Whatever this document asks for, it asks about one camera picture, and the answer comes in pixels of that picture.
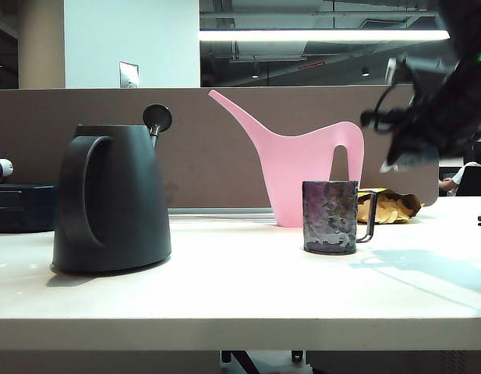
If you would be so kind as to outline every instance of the pink watering can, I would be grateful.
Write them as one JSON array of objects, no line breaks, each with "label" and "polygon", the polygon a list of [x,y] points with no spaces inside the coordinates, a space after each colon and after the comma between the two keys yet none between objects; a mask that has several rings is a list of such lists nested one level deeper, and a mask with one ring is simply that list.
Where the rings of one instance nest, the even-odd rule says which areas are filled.
[{"label": "pink watering can", "polygon": [[211,90],[209,96],[230,112],[254,143],[279,226],[302,227],[302,181],[330,179],[336,146],[347,150],[349,179],[361,180],[364,141],[357,125],[339,122],[302,135],[282,136],[217,91]]}]

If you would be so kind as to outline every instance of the ceiling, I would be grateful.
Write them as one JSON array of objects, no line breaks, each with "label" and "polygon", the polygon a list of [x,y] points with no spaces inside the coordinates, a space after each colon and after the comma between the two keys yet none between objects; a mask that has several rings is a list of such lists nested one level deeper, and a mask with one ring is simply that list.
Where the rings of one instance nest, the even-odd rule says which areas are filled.
[{"label": "ceiling", "polygon": [[[200,0],[201,30],[436,30],[439,28],[436,15],[437,0]],[[447,65],[455,63],[446,41],[421,44],[200,42],[202,85],[382,83],[387,60],[404,52],[443,58]],[[366,78],[361,75],[363,67],[370,69]],[[255,71],[259,78],[252,77]]]}]

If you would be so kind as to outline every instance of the brown partition panel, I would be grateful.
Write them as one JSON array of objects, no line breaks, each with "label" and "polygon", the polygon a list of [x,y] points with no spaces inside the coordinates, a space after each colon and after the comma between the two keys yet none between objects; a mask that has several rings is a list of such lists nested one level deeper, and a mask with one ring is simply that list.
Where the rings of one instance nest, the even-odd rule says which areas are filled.
[{"label": "brown partition panel", "polygon": [[[242,126],[207,96],[209,90],[3,90],[0,157],[15,165],[11,182],[56,182],[77,124],[142,124],[143,109],[162,103],[174,117],[157,149],[169,206],[269,206],[256,149]],[[340,121],[358,124],[362,110],[373,108],[383,90],[383,86],[218,89],[283,135],[298,135]],[[384,106],[405,106],[411,94],[410,87],[399,87]],[[368,129],[363,134],[362,187],[415,193],[426,204],[436,200],[437,163],[381,174],[390,137]],[[332,179],[346,178],[345,151],[337,148]]]}]

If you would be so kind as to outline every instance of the watering can handle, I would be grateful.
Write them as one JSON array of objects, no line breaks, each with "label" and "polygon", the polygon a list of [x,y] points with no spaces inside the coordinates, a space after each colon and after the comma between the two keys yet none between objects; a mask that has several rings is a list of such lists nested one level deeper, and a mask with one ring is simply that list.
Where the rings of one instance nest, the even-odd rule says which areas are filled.
[{"label": "watering can handle", "polygon": [[86,174],[91,155],[109,136],[77,136],[65,153],[60,172],[60,220],[65,234],[78,245],[103,246],[91,230],[86,211]]}]

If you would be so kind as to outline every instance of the wall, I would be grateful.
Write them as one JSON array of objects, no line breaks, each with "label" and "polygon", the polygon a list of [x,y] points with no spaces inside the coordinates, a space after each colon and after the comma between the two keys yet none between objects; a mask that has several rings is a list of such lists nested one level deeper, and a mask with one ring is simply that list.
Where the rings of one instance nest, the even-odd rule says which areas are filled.
[{"label": "wall", "polygon": [[[384,88],[259,87],[220,92],[271,131],[295,136],[343,120],[359,123],[361,112],[373,108]],[[0,91],[0,157],[14,164],[9,182],[57,182],[63,154],[78,124],[141,124],[144,108],[162,103],[174,118],[157,148],[170,207],[269,206],[253,143],[208,92],[207,88]],[[411,87],[399,86],[384,106],[404,103],[411,94]],[[17,141],[17,133],[27,134],[26,143]],[[380,173],[390,136],[371,129],[364,129],[363,135],[362,187],[415,193],[428,205],[436,200],[437,162],[401,173]],[[338,147],[331,178],[347,177],[345,150]]]},{"label": "wall", "polygon": [[19,7],[19,87],[65,87],[63,0],[24,0]]},{"label": "wall", "polygon": [[199,87],[197,0],[65,0],[65,87],[119,87],[120,61],[141,87]]}]

